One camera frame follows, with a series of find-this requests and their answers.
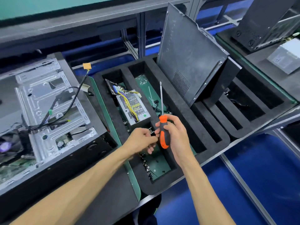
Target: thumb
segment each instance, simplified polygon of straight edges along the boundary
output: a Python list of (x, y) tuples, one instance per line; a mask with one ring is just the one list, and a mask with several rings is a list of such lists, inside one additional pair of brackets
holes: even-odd
[(169, 122), (169, 121), (168, 121), (168, 124), (167, 124), (167, 125), (164, 125), (164, 126), (163, 126), (163, 128), (164, 128), (165, 130), (168, 130), (169, 133), (170, 133), (170, 135), (172, 135), (172, 134), (174, 134), (176, 131), (178, 131), (178, 129), (176, 128), (176, 126), (175, 126), (173, 123)]
[(148, 145), (158, 141), (158, 138), (156, 136), (145, 136), (145, 138)]

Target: screwdriver handle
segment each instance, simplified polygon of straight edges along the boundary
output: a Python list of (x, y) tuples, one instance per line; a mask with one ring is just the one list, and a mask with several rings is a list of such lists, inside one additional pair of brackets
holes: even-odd
[(167, 149), (170, 146), (170, 142), (171, 142), (171, 136), (168, 130), (165, 130), (163, 127), (165, 125), (167, 125), (167, 116), (166, 115), (162, 115), (159, 117), (160, 120), (160, 124), (159, 124), (159, 128), (160, 128), (160, 135), (159, 135), (159, 142), (160, 145), (163, 149)]

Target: person's left hand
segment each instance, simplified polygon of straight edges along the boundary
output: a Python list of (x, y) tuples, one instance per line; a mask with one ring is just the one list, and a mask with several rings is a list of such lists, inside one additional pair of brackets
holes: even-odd
[(151, 136), (149, 129), (136, 128), (123, 144), (123, 147), (128, 150), (130, 156), (142, 151), (144, 148), (147, 149), (149, 154), (152, 154), (157, 141), (158, 138)]

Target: yellow wire tip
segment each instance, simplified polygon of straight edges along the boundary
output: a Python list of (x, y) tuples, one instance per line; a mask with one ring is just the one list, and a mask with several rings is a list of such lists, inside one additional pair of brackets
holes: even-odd
[(91, 66), (90, 63), (83, 63), (82, 66), (83, 66), (83, 68), (84, 68), (85, 70), (91, 70), (91, 69), (92, 69), (92, 66)]

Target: person's right hand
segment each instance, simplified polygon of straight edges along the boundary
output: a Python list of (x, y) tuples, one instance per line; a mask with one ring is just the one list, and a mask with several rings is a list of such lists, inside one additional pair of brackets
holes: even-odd
[[(174, 158), (178, 165), (182, 168), (182, 165), (185, 162), (189, 162), (191, 158), (194, 157), (193, 152), (190, 148), (190, 142), (188, 139), (187, 131), (184, 125), (181, 123), (179, 118), (174, 115), (165, 114), (168, 117), (168, 120), (174, 122), (171, 123), (168, 121), (168, 124), (164, 126), (164, 129), (168, 130), (171, 136), (171, 149), (174, 154)], [(160, 129), (155, 130), (155, 134), (159, 137)]]

